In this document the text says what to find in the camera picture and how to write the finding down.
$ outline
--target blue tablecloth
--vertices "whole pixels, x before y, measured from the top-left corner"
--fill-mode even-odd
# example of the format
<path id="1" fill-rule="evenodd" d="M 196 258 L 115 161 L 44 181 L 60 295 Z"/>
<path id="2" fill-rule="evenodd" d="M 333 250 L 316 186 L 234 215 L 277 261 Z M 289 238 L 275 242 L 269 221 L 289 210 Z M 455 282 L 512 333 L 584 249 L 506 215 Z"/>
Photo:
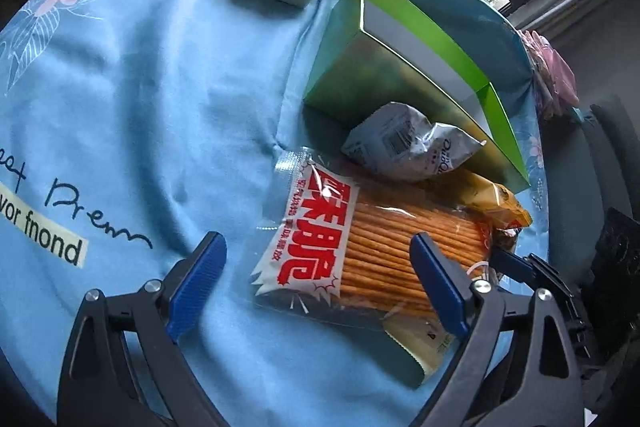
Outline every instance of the blue tablecloth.
<path id="1" fill-rule="evenodd" d="M 437 378 L 408 385 L 415 368 L 384 333 L 258 308 L 238 292 L 250 291 L 239 267 L 277 156 L 337 152 L 345 136 L 302 108 L 336 1 L 30 0 L 2 31 L 0 347 L 49 416 L 84 293 L 162 279 L 207 230 L 225 235 L 228 263 L 180 345 L 234 427 L 391 427 L 420 409 Z M 518 252 L 545 257 L 522 46 L 482 0 L 411 1 L 500 91 L 532 181 L 518 197 L 535 223 Z"/>

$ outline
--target transparent plastic bag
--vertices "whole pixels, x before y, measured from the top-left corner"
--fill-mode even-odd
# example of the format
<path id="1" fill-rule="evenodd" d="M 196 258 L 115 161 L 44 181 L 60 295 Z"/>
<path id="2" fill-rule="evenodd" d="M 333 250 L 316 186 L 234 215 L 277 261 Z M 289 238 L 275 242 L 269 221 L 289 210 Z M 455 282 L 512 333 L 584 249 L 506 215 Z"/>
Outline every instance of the transparent plastic bag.
<path id="1" fill-rule="evenodd" d="M 277 162 L 264 218 L 250 256 L 255 301 L 337 323 L 345 308 L 435 317 L 409 261 L 415 233 L 428 232 L 465 270 L 490 248 L 485 223 L 307 148 Z"/>

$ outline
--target open box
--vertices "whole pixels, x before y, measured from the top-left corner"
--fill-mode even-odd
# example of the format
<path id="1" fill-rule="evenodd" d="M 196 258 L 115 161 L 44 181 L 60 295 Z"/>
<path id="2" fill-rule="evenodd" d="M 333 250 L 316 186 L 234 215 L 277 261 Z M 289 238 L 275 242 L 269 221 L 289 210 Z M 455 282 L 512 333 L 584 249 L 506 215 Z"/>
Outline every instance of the open box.
<path id="1" fill-rule="evenodd" d="M 451 37 L 408 0 L 339 0 L 305 103 L 353 128 L 388 102 L 486 140 L 465 166 L 516 193 L 529 187 L 494 86 Z"/>

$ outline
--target metal bolt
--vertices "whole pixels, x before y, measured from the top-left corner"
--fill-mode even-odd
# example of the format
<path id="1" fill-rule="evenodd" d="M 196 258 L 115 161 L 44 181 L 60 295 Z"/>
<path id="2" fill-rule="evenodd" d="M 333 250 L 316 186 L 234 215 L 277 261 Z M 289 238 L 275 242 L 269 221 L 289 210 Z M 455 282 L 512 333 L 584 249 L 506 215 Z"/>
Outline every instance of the metal bolt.
<path id="1" fill-rule="evenodd" d="M 554 298 L 552 293 L 546 288 L 538 289 L 538 291 L 536 291 L 536 295 L 538 296 L 538 299 L 540 299 L 541 301 L 550 301 L 551 299 Z"/>
<path id="2" fill-rule="evenodd" d="M 478 293 L 489 293 L 491 291 L 491 283 L 484 279 L 478 279 L 474 282 L 474 288 Z"/>
<path id="3" fill-rule="evenodd" d="M 158 279 L 151 279 L 145 282 L 145 292 L 156 293 L 162 287 L 162 282 Z"/>
<path id="4" fill-rule="evenodd" d="M 84 294 L 84 299 L 89 302 L 97 301 L 100 298 L 99 290 L 89 290 Z"/>

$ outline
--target wall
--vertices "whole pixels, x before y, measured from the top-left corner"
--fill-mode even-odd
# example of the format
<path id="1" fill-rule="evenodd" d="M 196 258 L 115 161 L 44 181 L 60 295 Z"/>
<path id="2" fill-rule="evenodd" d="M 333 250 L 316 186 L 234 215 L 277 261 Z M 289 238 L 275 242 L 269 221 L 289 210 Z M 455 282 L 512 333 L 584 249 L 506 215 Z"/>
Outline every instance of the wall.
<path id="1" fill-rule="evenodd" d="M 640 0 L 608 0 L 552 45 L 574 71 L 581 107 L 616 93 L 640 134 Z"/>

